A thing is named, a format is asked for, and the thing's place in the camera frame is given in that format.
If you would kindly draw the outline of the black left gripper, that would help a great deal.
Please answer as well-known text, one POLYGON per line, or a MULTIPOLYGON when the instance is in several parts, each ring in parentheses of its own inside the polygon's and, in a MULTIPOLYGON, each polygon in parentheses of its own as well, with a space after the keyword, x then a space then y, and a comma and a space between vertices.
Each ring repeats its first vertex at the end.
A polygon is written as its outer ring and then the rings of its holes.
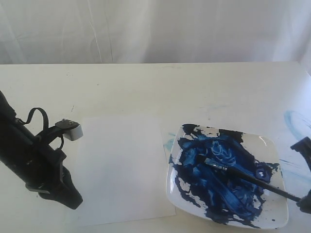
POLYGON ((38 135, 31 146, 31 154, 35 158, 29 162, 36 168, 34 177, 26 182, 26 188, 37 192, 45 200, 56 201, 70 209, 77 209, 83 198, 75 188, 69 170, 63 167, 66 155, 62 151, 63 136, 59 136, 61 144, 53 149, 50 143, 57 136, 38 135))

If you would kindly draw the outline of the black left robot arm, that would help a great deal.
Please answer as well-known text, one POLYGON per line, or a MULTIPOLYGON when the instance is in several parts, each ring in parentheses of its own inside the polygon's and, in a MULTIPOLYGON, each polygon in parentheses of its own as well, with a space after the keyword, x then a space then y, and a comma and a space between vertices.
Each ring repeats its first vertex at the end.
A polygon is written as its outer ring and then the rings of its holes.
POLYGON ((64 139, 75 141, 83 136, 79 123, 63 119, 49 126, 47 113, 32 108, 26 121, 17 118, 4 94, 0 96, 0 160, 25 183, 25 187, 45 200, 53 200, 77 209, 83 198, 75 188, 69 170, 63 166, 64 139), (43 117, 43 129, 33 135, 26 127, 35 111, 43 117))

